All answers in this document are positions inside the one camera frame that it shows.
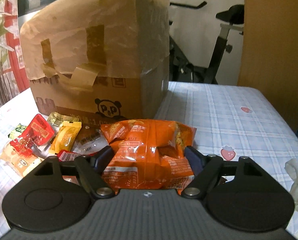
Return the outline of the green wafer pack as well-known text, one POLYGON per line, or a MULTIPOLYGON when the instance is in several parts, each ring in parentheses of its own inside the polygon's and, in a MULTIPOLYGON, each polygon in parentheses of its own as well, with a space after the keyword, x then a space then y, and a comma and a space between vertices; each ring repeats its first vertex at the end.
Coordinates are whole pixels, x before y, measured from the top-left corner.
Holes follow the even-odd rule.
POLYGON ((19 137, 27 128, 27 126, 22 125, 22 124, 18 124, 9 134, 8 134, 8 138, 10 138, 11 140, 16 139, 17 137, 19 137))

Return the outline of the dark cookie clear pack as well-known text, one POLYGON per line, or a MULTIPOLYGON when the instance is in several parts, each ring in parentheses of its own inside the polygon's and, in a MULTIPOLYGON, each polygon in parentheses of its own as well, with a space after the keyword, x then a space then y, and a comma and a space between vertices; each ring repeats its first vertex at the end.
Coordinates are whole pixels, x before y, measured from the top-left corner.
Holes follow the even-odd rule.
POLYGON ((100 151, 107 145, 108 142, 99 129, 83 126, 73 143, 72 152, 88 155, 100 151))

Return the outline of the yellow candy pack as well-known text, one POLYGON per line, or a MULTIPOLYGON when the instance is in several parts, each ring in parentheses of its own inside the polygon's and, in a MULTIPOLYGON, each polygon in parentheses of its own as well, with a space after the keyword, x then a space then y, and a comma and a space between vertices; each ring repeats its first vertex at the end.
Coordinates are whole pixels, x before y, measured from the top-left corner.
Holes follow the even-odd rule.
POLYGON ((63 121, 56 137, 54 138, 48 153, 57 155, 61 150, 72 150, 74 141, 82 128, 80 121, 63 121))

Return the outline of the red snack pack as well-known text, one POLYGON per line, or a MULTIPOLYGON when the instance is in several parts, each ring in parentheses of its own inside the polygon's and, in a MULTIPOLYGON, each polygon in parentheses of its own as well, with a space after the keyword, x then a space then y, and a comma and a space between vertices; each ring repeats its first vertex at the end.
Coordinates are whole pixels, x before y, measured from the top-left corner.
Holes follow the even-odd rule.
POLYGON ((29 157, 33 154, 33 146, 48 144, 54 135, 52 126, 41 114, 37 114, 22 134, 10 141, 10 145, 18 154, 29 157))

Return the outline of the orange bread pack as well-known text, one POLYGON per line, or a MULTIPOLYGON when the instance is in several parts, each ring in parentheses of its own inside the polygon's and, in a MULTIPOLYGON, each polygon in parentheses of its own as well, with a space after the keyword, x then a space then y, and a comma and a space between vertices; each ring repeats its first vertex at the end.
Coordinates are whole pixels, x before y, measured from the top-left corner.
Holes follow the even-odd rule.
POLYGON ((30 156, 19 154, 10 144, 3 148, 0 159, 5 161, 21 177, 25 177, 42 162, 41 158, 33 154, 30 156))

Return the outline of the orange snack bag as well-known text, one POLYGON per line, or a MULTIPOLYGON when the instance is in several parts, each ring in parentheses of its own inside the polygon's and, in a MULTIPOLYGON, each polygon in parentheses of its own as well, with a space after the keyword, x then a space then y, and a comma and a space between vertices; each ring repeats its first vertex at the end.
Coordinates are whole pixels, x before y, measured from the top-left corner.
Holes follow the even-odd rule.
POLYGON ((101 132, 115 155, 102 173, 114 190, 175 189, 195 175, 185 157, 196 129, 177 121, 133 119, 103 124, 101 132))

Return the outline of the gold snack pack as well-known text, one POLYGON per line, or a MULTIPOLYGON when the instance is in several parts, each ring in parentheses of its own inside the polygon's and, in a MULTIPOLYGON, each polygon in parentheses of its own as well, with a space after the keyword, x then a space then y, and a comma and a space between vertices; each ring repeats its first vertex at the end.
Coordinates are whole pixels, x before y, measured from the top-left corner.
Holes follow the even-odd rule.
POLYGON ((55 132, 59 130, 64 121, 75 122, 79 121, 79 119, 72 116, 62 115, 57 112, 52 112, 47 118, 47 122, 52 126, 55 132))

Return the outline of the red white curtain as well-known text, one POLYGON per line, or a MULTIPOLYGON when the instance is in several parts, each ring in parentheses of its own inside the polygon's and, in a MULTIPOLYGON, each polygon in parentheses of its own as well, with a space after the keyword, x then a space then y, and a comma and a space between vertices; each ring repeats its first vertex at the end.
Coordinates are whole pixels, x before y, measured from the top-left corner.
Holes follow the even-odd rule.
POLYGON ((11 81, 12 90, 14 91, 12 98, 14 98, 16 95, 29 88, 29 80, 25 72, 20 44, 17 0, 8 0, 4 9, 11 14, 5 18, 5 27, 10 31, 10 33, 6 35, 6 44, 14 48, 15 51, 9 53, 9 61, 5 72, 11 81))

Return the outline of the plaid tablecloth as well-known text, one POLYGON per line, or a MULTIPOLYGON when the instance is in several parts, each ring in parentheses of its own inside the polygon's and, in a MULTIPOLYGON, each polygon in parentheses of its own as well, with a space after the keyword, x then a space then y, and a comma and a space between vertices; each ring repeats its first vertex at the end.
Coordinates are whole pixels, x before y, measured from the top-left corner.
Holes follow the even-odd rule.
MULTIPOLYGON (((0 154, 9 133, 18 124, 29 124, 36 114, 30 89, 0 108, 0 154)), ((287 190, 298 176, 298 138, 256 89, 171 82, 156 118, 195 127, 195 145, 202 154, 252 158, 287 190)), ((2 199, 19 179, 0 159, 0 237, 9 230, 2 199)))

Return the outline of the black exercise bike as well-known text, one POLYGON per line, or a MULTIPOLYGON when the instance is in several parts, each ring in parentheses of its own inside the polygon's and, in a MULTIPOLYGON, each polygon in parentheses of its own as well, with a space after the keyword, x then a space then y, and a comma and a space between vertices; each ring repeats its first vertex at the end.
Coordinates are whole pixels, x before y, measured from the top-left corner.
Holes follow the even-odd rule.
POLYGON ((236 85, 243 24, 244 6, 231 0, 206 0, 198 5, 171 2, 171 80, 216 84, 218 70, 227 69, 225 83, 236 85))

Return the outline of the cardboard box with plastic liner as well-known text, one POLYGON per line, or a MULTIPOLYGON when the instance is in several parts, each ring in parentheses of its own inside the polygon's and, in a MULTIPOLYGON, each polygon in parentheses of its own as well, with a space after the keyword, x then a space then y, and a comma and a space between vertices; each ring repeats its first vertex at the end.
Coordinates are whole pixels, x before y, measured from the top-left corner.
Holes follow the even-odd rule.
POLYGON ((20 30, 38 111, 99 126, 155 116, 169 82, 169 0, 57 0, 20 30))

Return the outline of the wooden door panel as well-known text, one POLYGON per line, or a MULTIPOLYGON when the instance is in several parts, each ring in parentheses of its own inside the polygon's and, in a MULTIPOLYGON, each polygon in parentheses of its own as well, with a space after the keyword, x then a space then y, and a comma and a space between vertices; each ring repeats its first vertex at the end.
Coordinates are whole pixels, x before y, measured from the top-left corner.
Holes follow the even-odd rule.
POLYGON ((262 92, 298 129, 298 0, 244 0, 237 84, 262 92))

